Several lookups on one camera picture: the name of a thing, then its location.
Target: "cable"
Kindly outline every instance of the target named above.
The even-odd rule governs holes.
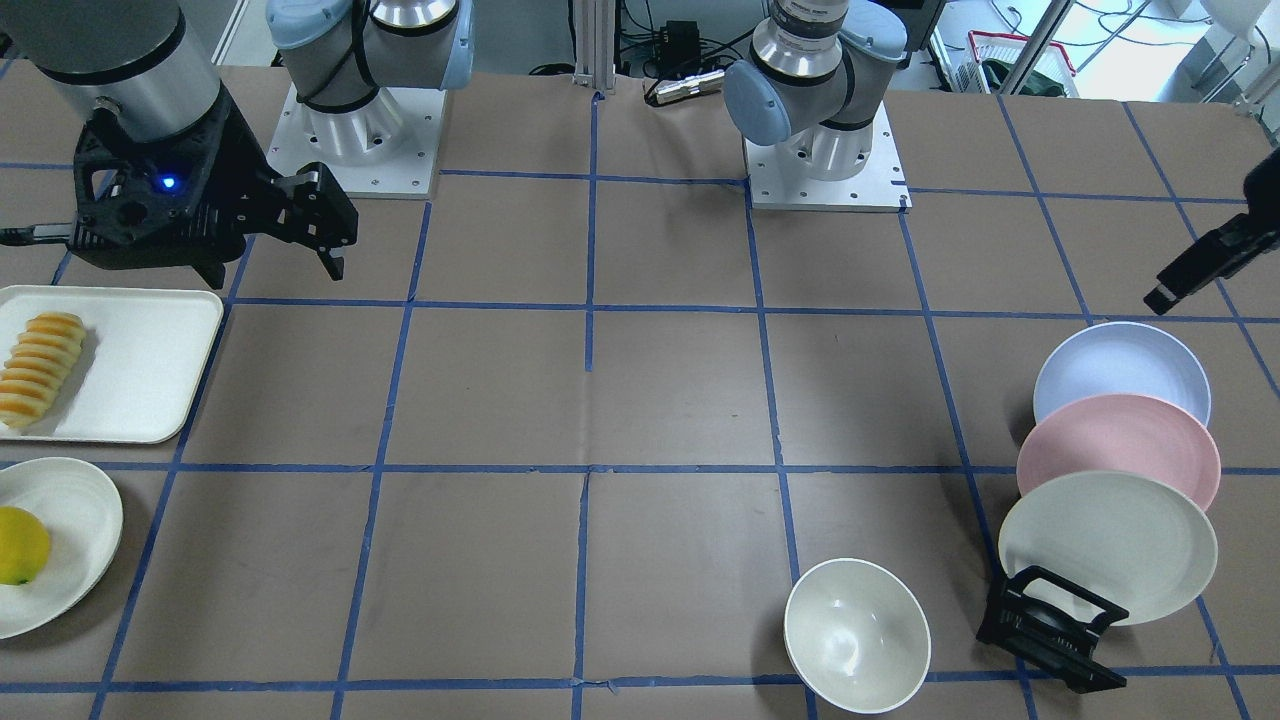
[[[317,87],[316,90],[311,91],[307,95],[302,95],[301,92],[298,94],[300,104],[307,104],[315,100],[316,96],[319,96],[325,90],[329,90],[329,86],[333,83],[334,78],[337,78],[338,73],[342,72],[343,65],[346,65],[347,60],[349,60],[353,55],[356,55],[357,51],[361,55],[364,55],[365,24],[369,22],[369,18],[372,14],[374,14],[374,4],[370,0],[365,0],[365,12],[360,13],[358,20],[355,17],[351,20],[351,44],[347,45],[346,53],[343,53],[342,58],[338,58],[338,61],[334,63],[333,69],[330,69],[329,74],[326,74],[324,79],[320,82],[320,87]]]
[[[1262,32],[1262,28],[1260,28],[1258,26],[1253,26],[1253,29],[1258,31],[1258,35],[1262,37],[1262,45],[1263,45],[1263,47],[1267,49],[1267,64],[1270,65],[1271,64],[1271,41],[1267,40],[1266,33]]]
[[[671,72],[682,70],[685,67],[687,67],[691,63],[701,63],[701,61],[707,60],[708,58],[712,58],[713,55],[718,54],[721,50],[724,50],[726,47],[732,47],[733,45],[737,45],[739,42],[746,40],[748,37],[751,36],[753,32],[755,32],[755,26],[751,26],[751,29],[744,32],[742,35],[735,37],[733,40],[730,40],[728,42],[721,42],[719,45],[716,46],[714,50],[703,53],[698,58],[692,58],[690,60],[685,60],[684,63],[681,63],[681,64],[676,65],[675,68],[672,68]],[[654,94],[658,91],[658,83],[660,83],[663,79],[675,79],[675,78],[662,78],[662,77],[659,77],[659,78],[654,79],[653,85],[649,86],[649,90],[646,90],[644,92],[644,101],[645,101],[646,105],[657,106],[657,104],[654,102],[653,97],[654,97]]]
[[[1000,15],[1000,19],[1004,20],[1005,24],[1009,27],[1009,32],[1016,33],[1018,28],[1020,28],[1021,24],[1023,24],[1023,14],[1021,14],[1021,12],[1019,12],[1018,8],[1014,8],[1012,5],[1009,5],[1009,9],[1018,14],[1018,22],[1016,23],[1011,23],[1011,22],[1009,22],[1009,18],[1005,17],[1005,13],[1000,12],[1000,6],[996,5],[996,0],[988,0],[988,3],[991,3],[991,9],[995,10],[996,14]]]
[[[577,28],[573,27],[573,0],[568,0],[568,46],[573,51],[573,61],[577,63]]]

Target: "wire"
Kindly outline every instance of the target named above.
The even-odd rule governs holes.
[[[1014,8],[1012,5],[1009,5],[1009,9],[1018,14],[1018,22],[1016,23],[1011,23],[1011,22],[1009,22],[1009,18],[1005,17],[1005,13],[1000,12],[1000,6],[996,5],[996,0],[988,0],[988,1],[991,3],[991,9],[995,10],[996,14],[1000,15],[1000,19],[1004,20],[1005,24],[1009,27],[1009,32],[1018,32],[1018,28],[1020,28],[1021,24],[1023,24],[1023,14],[1021,14],[1021,12],[1019,12],[1018,8]]]
[[[356,55],[356,53],[360,53],[361,55],[364,54],[365,24],[369,22],[370,15],[372,14],[374,14],[374,3],[371,0],[365,0],[365,12],[360,13],[358,18],[353,18],[351,22],[351,44],[347,45],[347,50],[342,54],[342,58],[338,58],[338,61],[333,64],[333,69],[329,70],[329,73],[324,77],[323,81],[320,81],[320,87],[312,90],[307,95],[302,95],[301,92],[298,94],[300,104],[307,104],[315,100],[325,90],[329,90],[329,86],[333,85],[334,78],[337,78],[338,73],[342,72],[342,68],[347,64],[347,60],[349,60],[353,55]]]
[[[732,47],[733,45],[737,45],[739,42],[746,40],[748,37],[751,36],[753,32],[755,32],[755,26],[751,26],[750,29],[748,29],[742,35],[735,37],[733,40],[730,40],[728,42],[721,42],[713,50],[705,51],[701,55],[699,55],[698,58],[691,58],[689,60],[685,60],[684,63],[680,63],[675,68],[671,68],[671,73],[676,73],[678,70],[682,70],[682,69],[685,69],[685,67],[687,67],[691,63],[703,63],[708,58],[713,58],[714,55],[719,54],[721,50],[724,50],[726,47]],[[654,97],[654,94],[658,91],[658,83],[660,83],[664,79],[675,79],[675,78],[673,77],[668,77],[668,78],[659,77],[659,78],[654,79],[653,85],[649,86],[649,90],[646,90],[644,92],[644,101],[645,101],[646,105],[657,106],[657,104],[654,102],[653,97]]]
[[[1262,36],[1262,45],[1267,49],[1267,64],[1270,65],[1271,64],[1271,41],[1267,40],[1266,33],[1262,32],[1262,28],[1260,28],[1258,26],[1253,26],[1253,29],[1258,31],[1258,35]]]

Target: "blue grid line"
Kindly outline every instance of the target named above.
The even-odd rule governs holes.
[[[745,181],[740,178],[654,178],[641,176],[596,176],[602,182],[630,182],[641,184],[727,184],[742,187]]]
[[[595,364],[595,209],[599,191],[599,177],[596,167],[600,147],[600,101],[604,95],[595,92],[591,95],[591,145],[590,145],[590,181],[588,182],[586,196],[586,315],[582,327],[582,369],[588,373]]]
[[[1088,304],[1084,302],[1084,293],[1080,291],[1080,283],[1075,279],[1075,272],[1071,269],[1071,261],[1066,256],[1066,247],[1062,246],[1062,238],[1057,234],[1057,225],[1053,224],[1053,215],[1050,214],[1048,204],[1044,202],[1044,193],[1041,192],[1039,183],[1036,181],[1036,173],[1032,172],[1032,164],[1030,160],[1027,159],[1027,151],[1023,149],[1023,141],[1018,137],[1018,129],[1014,128],[1014,119],[1009,115],[1009,108],[1005,106],[1004,97],[997,95],[996,104],[1000,105],[1000,114],[1005,118],[1005,127],[1009,129],[1009,136],[1014,141],[1014,149],[1018,150],[1018,159],[1023,163],[1023,170],[1027,172],[1027,181],[1032,184],[1032,190],[1036,192],[1036,200],[1039,202],[1041,213],[1044,215],[1044,224],[1048,225],[1048,233],[1053,238],[1053,246],[1057,249],[1057,255],[1062,259],[1062,269],[1066,270],[1066,279],[1071,283],[1071,292],[1075,293],[1075,300],[1080,304],[1080,313],[1084,313],[1085,318],[1088,318],[1088,323],[1092,325],[1092,313],[1089,313]]]
[[[911,231],[906,223],[906,213],[897,215],[899,228],[902,231],[902,242],[906,245],[906,255],[911,263],[911,273],[915,275],[915,288],[920,296],[924,327],[929,334],[929,345],[933,348],[933,361],[938,369],[938,380],[942,384],[942,397],[947,404],[947,416],[951,420],[951,433],[955,437],[956,451],[960,454],[960,465],[969,486],[969,497],[973,502],[978,519],[978,529],[982,533],[982,542],[987,548],[987,561],[991,562],[992,573],[998,571],[1000,559],[996,555],[996,543],[992,539],[991,525],[987,523],[987,512],[982,506],[982,493],[978,489],[978,480],[974,478],[973,465],[969,462],[969,450],[965,446],[964,430],[960,427],[960,413],[956,410],[955,395],[951,392],[951,379],[947,375],[946,361],[942,357],[942,343],[938,340],[938,329],[933,322],[933,313],[929,309],[928,292],[924,288],[924,275],[920,273],[920,263],[915,255],[915,243],[911,241]]]
[[[755,242],[755,223],[753,222],[750,183],[742,186],[742,209],[746,213],[746,246],[751,259],[751,286],[755,293],[755,320],[760,332],[760,357],[764,370],[764,395],[769,407],[769,434],[773,439],[774,471],[778,474],[778,500],[782,506],[782,532],[787,541],[787,565],[791,570],[791,583],[800,579],[800,557],[796,550],[795,515],[791,510],[791,482],[787,477],[786,460],[782,456],[782,427],[778,423],[778,400],[773,384],[773,357],[769,352],[769,323],[764,311],[764,279],[760,273],[760,254]],[[806,685],[804,688],[805,716],[818,720],[818,698]]]
[[[1030,178],[1030,168],[1028,167],[1028,178],[1034,186],[1034,178]],[[1046,220],[1048,220],[1048,210],[1046,209]],[[973,466],[969,461],[969,450],[964,441],[964,429],[960,425],[960,413],[956,410],[955,393],[951,391],[951,379],[947,375],[946,361],[942,356],[942,343],[938,340],[938,329],[933,322],[933,313],[929,309],[929,295],[924,287],[924,275],[920,272],[920,261],[915,254],[915,242],[911,241],[911,229],[906,223],[906,213],[899,213],[897,215],[899,228],[902,231],[902,242],[906,245],[906,255],[911,261],[911,274],[915,277],[915,288],[920,296],[920,310],[924,318],[924,327],[929,334],[929,345],[933,348],[933,361],[938,369],[938,380],[942,384],[942,397],[947,405],[947,416],[951,419],[951,432],[955,436],[956,451],[960,454],[960,464],[964,466],[965,483],[969,487],[969,500],[973,503],[974,515],[978,520],[978,530],[982,533],[982,543],[987,551],[987,562],[991,566],[991,573],[1001,573],[1000,557],[996,553],[996,543],[991,532],[991,524],[987,520],[987,510],[982,505],[982,491],[978,488],[978,479],[974,475]],[[1080,307],[1085,313],[1088,309],[1084,306],[1083,299],[1080,300]],[[1038,720],[1039,714],[1036,710],[1036,697],[1032,694],[1030,682],[1027,679],[1027,666],[1023,664],[1020,657],[1015,659],[1015,666],[1018,667],[1018,683],[1023,691],[1023,701],[1027,705],[1027,716],[1029,720]]]
[[[1174,206],[1178,208],[1178,214],[1183,218],[1183,224],[1187,225],[1187,232],[1192,237],[1192,242],[1199,240],[1199,233],[1196,232],[1196,227],[1192,224],[1189,217],[1187,217],[1187,209],[1183,206],[1181,199],[1174,192],[1174,183],[1169,181],[1169,176],[1165,173],[1165,168],[1161,167],[1160,159],[1156,158],[1156,152],[1151,149],[1151,143],[1147,142],[1147,135],[1142,132],[1142,126],[1138,124],[1138,118],[1134,117],[1133,109],[1129,108],[1128,102],[1120,104],[1124,108],[1125,115],[1129,118],[1129,123],[1133,126],[1134,132],[1138,133],[1138,141],[1142,142],[1143,150],[1147,151],[1147,158],[1151,159],[1151,164],[1156,168],[1156,174],[1160,176],[1160,182],[1164,183],[1165,191],[1169,192],[1169,197],[1172,199]],[[1231,313],[1231,318],[1235,320],[1236,327],[1240,328],[1240,334],[1244,336],[1244,342],[1249,346],[1249,352],[1253,354],[1253,359],[1258,363],[1258,368],[1262,369],[1263,377],[1266,377],[1267,384],[1271,386],[1271,392],[1280,397],[1280,386],[1276,384],[1275,375],[1271,374],[1271,369],[1267,366],[1266,360],[1262,357],[1262,352],[1258,350],[1256,342],[1253,342],[1253,336],[1249,333],[1248,325],[1245,325],[1240,319],[1240,313],[1235,309],[1235,302],[1231,301],[1231,296],[1226,292],[1226,283],[1221,279],[1215,281],[1219,292],[1222,293],[1222,300],[1226,302],[1226,309]]]
[[[160,471],[173,465],[155,461],[91,460],[102,470]],[[0,469],[18,465],[22,460],[0,460]],[[975,475],[1012,475],[1012,465],[970,465]],[[296,474],[362,474],[372,473],[372,465],[325,465],[305,462],[178,462],[183,473],[296,473]],[[773,474],[777,465],[412,465],[387,462],[383,473],[416,475],[511,475],[511,474],[562,474],[609,473],[617,475],[758,475]],[[955,475],[965,471],[963,465],[782,465],[788,474],[833,475]],[[1280,468],[1222,468],[1224,475],[1280,477]]]
[[[70,163],[6,163],[0,160],[0,170],[70,170]]]
[[[239,266],[236,269],[236,277],[232,279],[232,287],[228,291],[229,297],[236,297],[236,292],[239,291],[241,281],[244,279],[244,268],[248,266],[250,254],[252,252],[252,243],[247,243],[244,249],[244,255],[241,259]],[[115,678],[115,667],[120,661],[120,653],[124,650],[124,639],[129,633],[129,624],[133,621],[133,611],[137,609],[138,597],[142,594],[142,582],[146,579],[147,569],[151,566],[151,555],[155,552],[156,538],[160,534],[160,524],[164,521],[165,510],[169,506],[169,497],[173,495],[173,486],[180,471],[182,455],[187,450],[187,442],[191,439],[191,432],[196,425],[196,414],[200,410],[200,404],[205,397],[205,392],[209,388],[209,379],[214,372],[214,363],[218,354],[223,347],[223,338],[227,334],[227,324],[230,320],[230,307],[224,301],[224,313],[221,320],[218,323],[218,332],[214,336],[212,348],[209,352],[209,359],[205,361],[205,368],[200,373],[200,383],[196,386],[196,393],[191,401],[191,409],[187,411],[187,419],[183,421],[182,430],[178,434],[178,443],[173,451],[173,459],[169,462],[169,471],[165,474],[164,486],[160,489],[160,497],[156,501],[155,515],[151,518],[151,527],[147,529],[147,538],[142,543],[142,552],[138,556],[138,568],[133,573],[133,583],[129,585],[129,594],[124,601],[124,609],[120,612],[120,623],[116,626],[115,637],[111,641],[111,650],[106,656],[106,664],[102,667],[102,679],[99,683],[99,688],[93,694],[93,705],[90,708],[88,720],[99,720],[102,716],[102,706],[106,703],[106,694],[110,691],[111,682]]]
[[[1178,208],[1178,214],[1183,218],[1183,224],[1187,225],[1187,232],[1188,234],[1190,234],[1192,242],[1194,242],[1196,240],[1199,238],[1199,236],[1196,233],[1196,227],[1192,225],[1190,218],[1187,217],[1187,209],[1183,208],[1183,204],[1176,199],[1176,193],[1174,192],[1174,184],[1169,181],[1169,176],[1165,173],[1165,168],[1160,165],[1160,159],[1156,158],[1156,152],[1155,150],[1152,150],[1151,143],[1147,142],[1147,135],[1142,131],[1142,126],[1138,124],[1138,118],[1134,117],[1133,109],[1129,108],[1128,102],[1121,102],[1120,106],[1124,108],[1124,113],[1129,118],[1129,124],[1133,126],[1134,132],[1138,135],[1138,141],[1142,143],[1142,149],[1147,151],[1147,158],[1151,159],[1151,164],[1156,168],[1156,174],[1160,176],[1160,182],[1164,183],[1165,191],[1169,192],[1169,196],[1174,199],[1174,206]],[[1253,356],[1257,360],[1258,366],[1262,368],[1262,373],[1266,374],[1267,380],[1271,382],[1272,392],[1280,395],[1280,391],[1276,389],[1275,380],[1271,378],[1271,374],[1267,370],[1266,363],[1262,360],[1262,355],[1258,352],[1257,346],[1253,343],[1253,337],[1249,334],[1249,329],[1244,327],[1244,323],[1239,322],[1239,313],[1236,313],[1235,305],[1231,302],[1231,297],[1226,293],[1226,286],[1222,284],[1221,281],[1217,281],[1216,284],[1219,291],[1222,293],[1222,300],[1226,301],[1228,310],[1230,310],[1231,316],[1236,319],[1238,322],[1236,324],[1240,328],[1240,333],[1244,334],[1244,340],[1248,343],[1249,350],[1253,352]],[[1217,652],[1219,662],[1226,670],[1226,683],[1231,688],[1231,697],[1235,698],[1235,705],[1236,708],[1240,711],[1240,717],[1242,720],[1251,720],[1249,708],[1245,707],[1244,697],[1240,694],[1240,687],[1235,682],[1235,676],[1231,674],[1231,665],[1226,660],[1226,650],[1222,648],[1221,638],[1219,638],[1217,629],[1213,625],[1213,618],[1208,612],[1208,606],[1204,605],[1204,598],[1197,597],[1196,605],[1197,607],[1199,607],[1201,619],[1204,621],[1204,630],[1208,633],[1210,639],[1213,642],[1213,648]]]
[[[63,275],[67,273],[67,266],[72,263],[72,251],[68,250],[63,252],[63,259],[58,261],[58,266],[54,268],[54,277],[50,278],[49,284],[59,284],[63,282]]]
[[[1231,669],[1231,662],[1226,659],[1226,648],[1222,647],[1222,638],[1217,634],[1217,628],[1213,625],[1213,618],[1208,612],[1208,606],[1204,605],[1204,596],[1196,598],[1196,607],[1201,611],[1201,619],[1204,621],[1204,629],[1208,632],[1208,639],[1213,643],[1213,651],[1217,653],[1217,662],[1222,666],[1226,674],[1226,684],[1231,688],[1231,698],[1235,700],[1235,707],[1240,711],[1242,720],[1252,720],[1249,715],[1249,708],[1244,703],[1244,696],[1240,693],[1240,684],[1235,680],[1235,673]]]
[[[319,307],[403,307],[404,302],[398,300],[371,300],[371,299],[320,299],[320,297],[236,297],[228,299],[229,305],[278,305],[278,306],[319,306]],[[471,300],[415,300],[415,309],[428,310],[545,310],[562,313],[582,313],[589,309],[585,302],[506,302],[506,301],[471,301]],[[748,305],[662,305],[662,304],[594,304],[590,306],[595,313],[707,313],[707,314],[740,314],[749,315],[759,309]],[[914,309],[886,309],[886,307],[764,307],[768,315],[858,315],[858,316],[904,316],[919,318],[920,310]],[[934,318],[970,318],[970,319],[1002,319],[1002,320],[1084,320],[1089,315],[1082,313],[1039,313],[1018,310],[931,310]],[[1130,320],[1137,323],[1151,323],[1157,320],[1146,315],[1106,314],[1093,315],[1092,319]],[[1219,323],[1238,325],[1275,325],[1280,324],[1280,318],[1263,318],[1252,315],[1166,315],[1158,318],[1161,323]]]
[[[356,629],[360,625],[360,607],[365,596],[365,579],[369,574],[369,556],[374,546],[374,530],[378,524],[378,502],[381,498],[383,474],[387,464],[387,447],[390,445],[392,423],[396,418],[396,398],[399,395],[401,373],[404,369],[404,350],[408,346],[408,334],[413,322],[413,304],[410,302],[417,293],[419,275],[422,269],[422,258],[426,252],[426,237],[430,232],[431,205],[422,209],[422,223],[419,228],[417,249],[415,251],[413,270],[410,275],[408,292],[404,300],[404,310],[401,316],[399,337],[396,341],[396,360],[392,363],[392,377],[387,388],[387,410],[383,415],[383,432],[378,438],[378,455],[374,460],[372,478],[369,486],[369,515],[365,520],[364,538],[360,543],[360,561],[356,566],[356,582],[351,592],[351,609],[347,614],[347,629],[342,641],[342,655],[338,661],[338,688],[333,693],[333,706],[329,712],[330,720],[340,720],[343,700],[346,698],[347,678],[351,674],[351,653],[356,647]]]
[[[1135,665],[1114,670],[1125,676],[1142,678],[1225,678],[1228,667],[1217,665]],[[1280,665],[1231,665],[1233,675],[1280,676]],[[1039,669],[1028,669],[1029,680],[1055,680]],[[998,683],[1018,680],[1016,670],[945,670],[924,676],[925,683]],[[366,680],[118,680],[110,683],[109,693],[163,694],[174,692],[394,692],[394,691],[529,691],[529,689],[614,689],[614,688],[707,688],[724,685],[800,685],[795,674],[767,675],[628,675],[607,680],[581,680],[577,678],[420,678],[420,679],[366,679]],[[90,694],[100,688],[92,682],[51,683],[0,683],[4,694]]]
[[[590,179],[584,173],[530,173],[524,170],[440,170],[442,176],[463,176],[471,178],[525,178],[525,179]]]
[[[582,664],[586,656],[586,541],[591,500],[591,471],[582,474],[582,495],[577,501],[577,565],[573,575],[573,693],[570,702],[572,720],[582,717]]]

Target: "plastic tray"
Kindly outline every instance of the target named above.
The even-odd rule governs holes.
[[[20,430],[0,424],[0,441],[155,443],[182,428],[223,318],[216,295],[10,286],[0,290],[0,355],[45,310],[84,320],[83,354],[49,413]]]
[[[1027,36],[1011,35],[1007,32],[984,32],[980,29],[969,31],[969,53],[972,61],[965,63],[957,72],[959,92],[992,92],[987,85],[987,76],[982,73],[983,60],[1005,60],[1016,63],[1023,49],[1027,47]],[[1061,42],[1050,42],[1048,47],[1036,61],[1036,72],[1062,83],[1068,97],[1079,97],[1080,91],[1075,87],[1075,67],[1066,54],[1066,47]]]

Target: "metal pole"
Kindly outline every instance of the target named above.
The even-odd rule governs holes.
[[[1272,63],[1244,88],[1235,102],[1235,111],[1242,115],[1261,113],[1262,105],[1277,87],[1280,87],[1280,63]]]
[[[613,41],[616,0],[573,0],[577,35],[573,82],[613,94]]]
[[[1102,53],[1103,50],[1106,50],[1107,45],[1111,45],[1112,40],[1120,37],[1121,32],[1129,29],[1129,26],[1132,26],[1134,23],[1134,20],[1137,20],[1142,15],[1142,12],[1147,9],[1147,5],[1151,5],[1153,1],[1155,0],[1144,0],[1142,5],[1138,5],[1138,9],[1134,10],[1133,14],[1129,15],[1129,18],[1126,18],[1125,22],[1121,23],[1120,27],[1117,27],[1115,29],[1115,32],[1111,33],[1110,37],[1107,37],[1106,40],[1103,40],[1102,44],[1098,45],[1093,50],[1093,53],[1089,53],[1089,56],[1085,58],[1084,61],[1080,63],[1075,69],[1076,70],[1083,70],[1085,65],[1088,65],[1089,63],[1092,63],[1093,59],[1098,56],[1098,53]]]
[[[1071,10],[1071,3],[1073,0],[1053,0],[1050,3],[1048,9],[1044,10],[1044,15],[1041,17],[1039,24],[1036,26],[1036,32],[1027,41],[1027,47],[1023,47],[1021,54],[1018,55],[1014,69],[1009,72],[1005,83],[1000,86],[1001,95],[1018,95],[1023,91],[1027,78],[1036,69],[1036,63],[1044,53],[1044,49],[1048,47],[1048,42],[1053,40],[1053,33],[1057,32],[1059,26],[1066,19],[1066,13]]]

